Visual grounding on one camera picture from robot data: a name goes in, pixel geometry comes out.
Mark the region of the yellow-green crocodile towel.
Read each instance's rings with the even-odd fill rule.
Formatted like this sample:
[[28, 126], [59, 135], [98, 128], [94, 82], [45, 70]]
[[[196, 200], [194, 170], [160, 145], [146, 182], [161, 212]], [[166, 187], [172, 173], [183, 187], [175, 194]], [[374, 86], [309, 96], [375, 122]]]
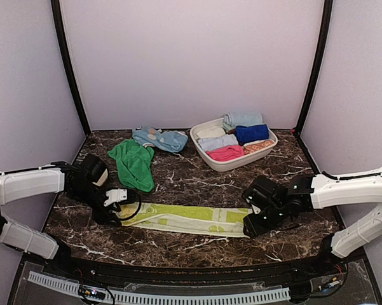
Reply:
[[198, 206], [132, 203], [116, 215], [123, 227], [137, 227], [173, 233], [245, 238], [243, 218], [250, 208], [214, 208]]

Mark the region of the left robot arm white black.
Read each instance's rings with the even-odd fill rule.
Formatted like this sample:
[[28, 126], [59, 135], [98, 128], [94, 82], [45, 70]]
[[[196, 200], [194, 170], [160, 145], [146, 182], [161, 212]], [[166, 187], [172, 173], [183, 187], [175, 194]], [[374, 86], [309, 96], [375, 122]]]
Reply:
[[57, 161], [49, 165], [17, 171], [0, 172], [0, 243], [52, 261], [63, 277], [77, 271], [71, 249], [63, 241], [31, 229], [5, 216], [1, 207], [7, 203], [42, 194], [65, 193], [89, 206], [99, 224], [119, 224], [118, 204], [127, 200], [122, 189], [106, 191], [109, 170], [97, 156], [89, 154], [83, 161], [69, 164]]

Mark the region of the beige embroidered round cloth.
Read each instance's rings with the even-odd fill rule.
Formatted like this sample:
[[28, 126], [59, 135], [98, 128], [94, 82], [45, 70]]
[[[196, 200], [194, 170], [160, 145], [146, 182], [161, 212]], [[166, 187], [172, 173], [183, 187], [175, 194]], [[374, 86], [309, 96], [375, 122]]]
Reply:
[[108, 180], [109, 171], [108, 169], [105, 169], [102, 175], [99, 177], [99, 179], [95, 182], [93, 182], [94, 185], [97, 187], [102, 187]]

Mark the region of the green towel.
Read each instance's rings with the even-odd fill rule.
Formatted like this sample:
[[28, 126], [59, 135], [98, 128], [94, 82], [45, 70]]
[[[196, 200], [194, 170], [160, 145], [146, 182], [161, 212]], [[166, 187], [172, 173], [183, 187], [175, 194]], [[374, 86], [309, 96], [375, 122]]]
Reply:
[[149, 193], [154, 189], [151, 163], [154, 150], [126, 139], [107, 152], [116, 162], [119, 181], [126, 187]]

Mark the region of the orange patterned rolled towel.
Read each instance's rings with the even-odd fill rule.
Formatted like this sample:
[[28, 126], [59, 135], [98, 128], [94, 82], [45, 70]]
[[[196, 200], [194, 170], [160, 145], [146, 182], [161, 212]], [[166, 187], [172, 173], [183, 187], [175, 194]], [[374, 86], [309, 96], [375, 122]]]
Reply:
[[243, 151], [244, 151], [245, 155], [252, 154], [252, 153], [255, 153], [257, 151], [261, 151], [261, 150], [273, 145], [274, 143], [275, 142], [271, 139], [257, 140], [257, 141], [249, 142], [249, 143], [246, 143], [243, 145]]

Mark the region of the pink rolled towel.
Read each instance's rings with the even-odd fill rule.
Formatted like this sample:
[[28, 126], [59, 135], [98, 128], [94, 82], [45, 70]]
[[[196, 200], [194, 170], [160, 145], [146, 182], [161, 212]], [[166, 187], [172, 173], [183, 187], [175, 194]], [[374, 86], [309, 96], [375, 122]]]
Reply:
[[245, 155], [243, 148], [238, 145], [226, 146], [215, 149], [213, 151], [207, 151], [207, 154], [213, 160], [220, 162], [230, 161]]

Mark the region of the dark blue rolled towel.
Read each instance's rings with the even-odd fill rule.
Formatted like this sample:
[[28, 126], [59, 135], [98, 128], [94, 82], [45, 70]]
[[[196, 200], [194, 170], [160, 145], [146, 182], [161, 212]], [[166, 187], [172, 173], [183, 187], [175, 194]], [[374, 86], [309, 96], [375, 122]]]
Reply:
[[257, 140], [269, 139], [269, 129], [267, 125], [237, 126], [235, 136], [241, 145]]

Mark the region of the small circuit board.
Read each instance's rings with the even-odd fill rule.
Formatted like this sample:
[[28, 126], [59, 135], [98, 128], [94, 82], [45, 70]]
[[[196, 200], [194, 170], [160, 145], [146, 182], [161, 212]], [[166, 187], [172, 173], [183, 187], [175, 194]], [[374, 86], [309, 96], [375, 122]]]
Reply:
[[106, 293], [103, 290], [86, 285], [79, 286], [78, 295], [84, 299], [104, 300], [106, 298]]

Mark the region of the lavender rolled towel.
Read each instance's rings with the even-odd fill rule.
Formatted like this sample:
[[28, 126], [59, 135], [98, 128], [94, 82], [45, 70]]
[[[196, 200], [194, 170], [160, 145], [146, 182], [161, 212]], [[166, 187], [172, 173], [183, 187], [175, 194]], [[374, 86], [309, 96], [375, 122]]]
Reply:
[[214, 151], [226, 146], [237, 146], [238, 140], [233, 134], [221, 137], [203, 138], [198, 141], [198, 145], [205, 151]]

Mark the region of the pale blue rolled towel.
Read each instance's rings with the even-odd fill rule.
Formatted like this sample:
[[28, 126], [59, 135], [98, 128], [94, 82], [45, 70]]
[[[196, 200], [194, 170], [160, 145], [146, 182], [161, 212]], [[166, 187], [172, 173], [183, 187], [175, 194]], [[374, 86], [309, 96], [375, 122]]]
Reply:
[[261, 125], [263, 117], [259, 112], [227, 112], [222, 123], [227, 127]]

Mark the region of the cream rolled towel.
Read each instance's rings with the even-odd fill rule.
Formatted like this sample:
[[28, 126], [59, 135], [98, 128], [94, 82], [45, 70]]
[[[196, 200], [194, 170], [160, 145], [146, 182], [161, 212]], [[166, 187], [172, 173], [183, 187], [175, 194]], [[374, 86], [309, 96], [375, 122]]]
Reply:
[[206, 139], [206, 138], [217, 138], [222, 137], [225, 135], [226, 132], [222, 127], [219, 126], [210, 126], [208, 128], [204, 128], [196, 133], [196, 136], [199, 139]]

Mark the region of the black front rail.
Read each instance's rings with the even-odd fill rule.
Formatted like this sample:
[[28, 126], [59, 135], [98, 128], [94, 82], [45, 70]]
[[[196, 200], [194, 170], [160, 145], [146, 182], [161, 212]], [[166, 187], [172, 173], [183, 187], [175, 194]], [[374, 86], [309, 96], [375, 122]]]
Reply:
[[344, 275], [370, 281], [365, 252], [357, 250], [341, 269], [317, 263], [319, 247], [294, 243], [255, 244], [252, 240], [203, 239], [192, 246], [181, 240], [159, 245], [135, 243], [85, 245], [71, 243], [73, 279], [122, 285], [124, 282], [208, 284], [265, 281], [292, 283], [317, 277]]

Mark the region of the left black frame post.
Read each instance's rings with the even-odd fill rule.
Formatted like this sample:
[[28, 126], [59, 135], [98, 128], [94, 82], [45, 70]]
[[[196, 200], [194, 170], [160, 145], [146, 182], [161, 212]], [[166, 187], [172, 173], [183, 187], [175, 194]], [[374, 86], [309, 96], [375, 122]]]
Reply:
[[69, 53], [67, 37], [65, 33], [64, 21], [61, 11], [61, 2], [59, 0], [51, 0], [51, 10], [53, 15], [53, 22], [55, 26], [55, 32], [57, 35], [58, 47], [64, 66], [64, 72], [67, 78], [69, 89], [71, 92], [72, 100], [79, 118], [79, 122], [83, 129], [85, 136], [91, 134], [90, 125], [86, 116], [83, 102], [79, 93], [78, 84], [74, 74], [74, 68], [72, 66], [71, 56]]

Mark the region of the black frame post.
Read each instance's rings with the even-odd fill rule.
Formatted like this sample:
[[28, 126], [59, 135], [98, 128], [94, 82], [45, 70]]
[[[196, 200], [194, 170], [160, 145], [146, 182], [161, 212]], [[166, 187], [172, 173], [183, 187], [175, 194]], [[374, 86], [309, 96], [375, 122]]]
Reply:
[[302, 134], [302, 131], [306, 122], [306, 118], [308, 117], [311, 102], [313, 100], [315, 88], [316, 88], [318, 77], [320, 74], [322, 61], [324, 58], [325, 47], [327, 43], [327, 37], [329, 33], [330, 22], [331, 22], [333, 2], [334, 2], [333, 0], [324, 1], [317, 47], [315, 50], [315, 56], [313, 59], [313, 65], [311, 68], [310, 78], [308, 81], [308, 86], [304, 96], [301, 111], [299, 113], [298, 121], [294, 129], [295, 133], [298, 134], [299, 136]]
[[55, 32], [57, 35], [58, 47], [64, 66], [64, 72], [67, 78], [69, 89], [71, 92], [72, 100], [79, 118], [79, 122], [83, 129], [85, 136], [91, 134], [90, 125], [86, 116], [83, 102], [79, 93], [78, 84], [74, 74], [74, 68], [72, 66], [71, 56], [69, 53], [67, 37], [65, 33], [64, 21], [61, 11], [61, 2], [59, 0], [51, 0], [51, 10], [53, 15], [53, 22], [55, 26]]

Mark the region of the right black frame post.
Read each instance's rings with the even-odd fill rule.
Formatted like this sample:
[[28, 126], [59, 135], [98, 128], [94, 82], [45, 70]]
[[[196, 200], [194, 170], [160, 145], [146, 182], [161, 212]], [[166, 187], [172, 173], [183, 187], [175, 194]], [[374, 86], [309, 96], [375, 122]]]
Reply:
[[334, 2], [333, 0], [324, 1], [317, 47], [315, 50], [315, 56], [313, 59], [313, 65], [311, 68], [310, 78], [308, 81], [308, 86], [304, 96], [301, 111], [299, 113], [298, 121], [294, 129], [295, 133], [298, 134], [299, 136], [302, 134], [302, 131], [306, 122], [306, 118], [308, 117], [311, 102], [313, 100], [315, 88], [316, 88], [318, 77], [320, 74], [322, 61], [324, 58], [325, 47], [327, 43], [327, 37], [329, 33], [330, 22], [331, 22], [333, 2]]

